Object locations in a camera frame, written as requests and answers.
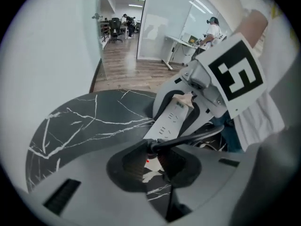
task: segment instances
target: gray table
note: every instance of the gray table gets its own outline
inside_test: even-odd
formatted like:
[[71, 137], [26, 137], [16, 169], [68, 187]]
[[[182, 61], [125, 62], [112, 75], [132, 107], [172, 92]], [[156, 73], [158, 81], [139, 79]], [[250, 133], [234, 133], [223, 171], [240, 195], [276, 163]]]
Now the gray table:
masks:
[[[154, 93], [146, 91], [107, 90], [75, 98], [55, 109], [36, 130], [27, 153], [28, 191], [85, 153], [142, 139], [154, 123], [154, 98]], [[144, 174], [148, 175], [147, 197], [164, 216], [170, 185], [161, 173], [145, 169]]]

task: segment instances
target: person in dark clothing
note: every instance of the person in dark clothing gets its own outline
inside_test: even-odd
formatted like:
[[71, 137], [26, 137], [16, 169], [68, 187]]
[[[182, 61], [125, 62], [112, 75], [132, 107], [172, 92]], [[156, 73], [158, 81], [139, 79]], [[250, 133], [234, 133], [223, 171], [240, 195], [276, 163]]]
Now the person in dark clothing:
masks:
[[[104, 22], [105, 22], [105, 23], [108, 23], [109, 21], [108, 21], [107, 18], [104, 18]], [[104, 24], [104, 25], [103, 25], [102, 30], [105, 31], [105, 32], [104, 32], [105, 34], [108, 34], [108, 33], [109, 33], [108, 28], [109, 28], [109, 25], [108, 25], [108, 24]]]
[[126, 20], [126, 24], [127, 24], [127, 27], [128, 27], [128, 39], [131, 39], [132, 38], [132, 33], [134, 32], [134, 20], [133, 18], [131, 18], [130, 16], [124, 14], [123, 17], [125, 17], [127, 20]]

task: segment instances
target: robotic arm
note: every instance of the robotic arm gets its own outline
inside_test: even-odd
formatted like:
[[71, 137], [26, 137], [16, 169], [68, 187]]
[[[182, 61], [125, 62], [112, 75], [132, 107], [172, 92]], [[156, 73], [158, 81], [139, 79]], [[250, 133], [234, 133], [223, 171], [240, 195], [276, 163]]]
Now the robotic arm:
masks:
[[227, 110], [234, 118], [265, 89], [265, 77], [253, 49], [242, 34], [235, 34], [222, 46], [198, 55], [163, 83], [153, 105], [153, 118], [162, 114], [175, 94], [192, 93], [194, 109], [180, 130], [180, 136], [187, 136]]

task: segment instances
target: black cable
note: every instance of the black cable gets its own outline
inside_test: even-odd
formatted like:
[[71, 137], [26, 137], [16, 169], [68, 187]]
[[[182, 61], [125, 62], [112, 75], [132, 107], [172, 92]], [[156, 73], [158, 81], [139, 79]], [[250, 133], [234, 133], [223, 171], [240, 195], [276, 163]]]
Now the black cable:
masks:
[[185, 144], [191, 141], [196, 141], [196, 140], [202, 140], [205, 139], [207, 137], [211, 137], [216, 135], [217, 133], [220, 133], [222, 130], [224, 129], [224, 125], [221, 126], [217, 126], [214, 127], [212, 129], [209, 129], [205, 132], [196, 134], [196, 135], [189, 135], [189, 136], [185, 136], [185, 137], [179, 137], [170, 141], [166, 141], [160, 144], [155, 144], [155, 145], [151, 145], [150, 149], [152, 152], [157, 153], [160, 150], [166, 150], [166, 149], [170, 149], [174, 146], [177, 145], [181, 145], [181, 144]]
[[191, 54], [191, 55], [186, 55], [186, 54], [185, 54], [185, 52], [184, 52], [184, 49], [183, 49], [183, 45], [182, 45], [182, 44], [181, 44], [181, 46], [182, 46], [182, 51], [183, 51], [183, 54], [184, 54], [185, 56], [191, 56], [191, 55], [193, 55], [193, 54], [194, 54], [194, 53], [193, 53], [193, 54]]

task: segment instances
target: white vein pattern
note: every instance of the white vein pattern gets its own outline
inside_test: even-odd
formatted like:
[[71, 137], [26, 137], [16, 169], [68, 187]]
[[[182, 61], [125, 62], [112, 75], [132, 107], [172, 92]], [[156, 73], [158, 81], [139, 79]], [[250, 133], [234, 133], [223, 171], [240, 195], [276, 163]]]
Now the white vein pattern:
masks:
[[38, 149], [40, 152], [43, 152], [40, 148], [37, 147], [37, 145], [32, 141], [32, 145], [30, 145], [30, 147], [33, 149]]
[[56, 171], [58, 171], [60, 169], [60, 161], [61, 161], [61, 158], [59, 158], [56, 162]]
[[159, 187], [159, 188], [156, 188], [154, 190], [151, 190], [151, 191], [147, 192], [146, 195], [157, 193], [157, 192], [162, 191], [163, 189], [168, 188], [170, 186], [171, 186], [170, 184], [166, 184], [165, 186], [162, 186], [162, 187]]
[[39, 181], [41, 181], [41, 165], [40, 165], [40, 158], [38, 158], [38, 168], [39, 168]]
[[150, 198], [148, 201], [151, 201], [151, 200], [154, 200], [154, 199], [157, 199], [157, 198], [160, 198], [160, 197], [163, 197], [165, 195], [170, 195], [170, 192], [166, 193], [166, 194], [160, 194], [159, 196], [155, 197], [155, 198]]
[[70, 125], [72, 126], [72, 125], [75, 125], [75, 124], [78, 124], [78, 123], [81, 123], [82, 121], [75, 121], [75, 122], [73, 122], [73, 123], [71, 123]]
[[123, 90], [125, 90], [126, 92], [123, 92], [122, 90], [119, 90], [121, 93], [124, 93], [123, 96], [121, 97], [121, 99], [122, 99], [128, 92], [131, 92], [131, 93], [134, 93], [134, 94], [138, 94], [138, 95], [142, 95], [142, 96], [147, 96], [147, 97], [149, 97], [149, 98], [155, 99], [155, 97], [151, 97], [151, 96], [148, 96], [148, 95], [146, 95], [146, 94], [138, 93], [138, 92], [132, 91], [132, 90], [130, 90], [130, 89], [123, 89]]
[[36, 186], [33, 181], [31, 180], [31, 173], [32, 173], [32, 160], [33, 160], [33, 157], [34, 157], [34, 154], [32, 154], [32, 159], [31, 159], [31, 162], [30, 162], [30, 167], [29, 167], [29, 172], [28, 172], [28, 182], [29, 182], [29, 186], [32, 190], [32, 186]]
[[[57, 154], [59, 151], [65, 149], [65, 148], [70, 148], [70, 147], [74, 147], [74, 146], [77, 146], [77, 145], [81, 145], [81, 144], [84, 144], [88, 141], [92, 141], [92, 140], [101, 140], [101, 139], [105, 139], [105, 138], [110, 138], [110, 137], [113, 137], [119, 133], [122, 133], [122, 132], [125, 132], [125, 131], [128, 131], [128, 130], [132, 130], [134, 128], [139, 128], [139, 127], [144, 127], [144, 126], [151, 126], [154, 122], [154, 120], [152, 118], [146, 118], [144, 116], [141, 116], [135, 112], [133, 112], [132, 110], [128, 109], [124, 104], [122, 104], [120, 101], [118, 101], [124, 108], [126, 108], [129, 112], [141, 117], [142, 119], [140, 120], [132, 120], [132, 121], [128, 121], [128, 122], [111, 122], [111, 121], [103, 121], [103, 120], [100, 120], [98, 118], [96, 118], [97, 116], [97, 95], [95, 96], [94, 98], [94, 102], [95, 102], [95, 111], [94, 111], [94, 117], [90, 116], [90, 115], [81, 115], [73, 110], [71, 110], [70, 108], [66, 108], [67, 109], [67, 112], [57, 112], [55, 114], [50, 114], [46, 119], [47, 119], [47, 123], [46, 123], [46, 126], [45, 126], [45, 130], [44, 130], [44, 137], [43, 137], [43, 142], [42, 142], [42, 151], [40, 150], [40, 152], [37, 152], [34, 148], [38, 148], [37, 146], [33, 147], [33, 146], [30, 146], [29, 147], [29, 151], [33, 152], [35, 155], [39, 156], [39, 157], [42, 157], [44, 159], [49, 159], [51, 156]], [[70, 136], [70, 138], [65, 141], [64, 143], [59, 140], [55, 135], [53, 135], [50, 131], [48, 131], [48, 126], [50, 124], [50, 119], [52, 118], [55, 118], [55, 117], [59, 117], [61, 113], [74, 113], [76, 114], [77, 116], [81, 117], [81, 118], [90, 118], [91, 121], [86, 125], [84, 126], [83, 125], [83, 121], [75, 121], [73, 122], [71, 125], [76, 125], [76, 124], [79, 124], [81, 123], [81, 126]], [[71, 141], [72, 139], [79, 133], [81, 132], [82, 130], [86, 129], [92, 122], [94, 121], [98, 121], [98, 122], [101, 122], [101, 123], [104, 123], [104, 124], [113, 124], [113, 125], [130, 125], [132, 123], [137, 123], [139, 122], [139, 124], [136, 124], [134, 126], [131, 126], [131, 127], [127, 127], [127, 128], [124, 128], [124, 129], [120, 129], [120, 130], [117, 130], [115, 132], [111, 132], [111, 133], [99, 133], [99, 134], [96, 134], [94, 135], [93, 137], [85, 140], [85, 141], [82, 141], [82, 142], [79, 142], [79, 143], [75, 143], [75, 144], [71, 144]], [[51, 151], [50, 153], [46, 153], [46, 148], [50, 145], [50, 141], [47, 142], [47, 144], [45, 144], [46, 142], [46, 139], [47, 139], [47, 134], [50, 134], [56, 141], [60, 142], [60, 146], [55, 148], [53, 151]]]

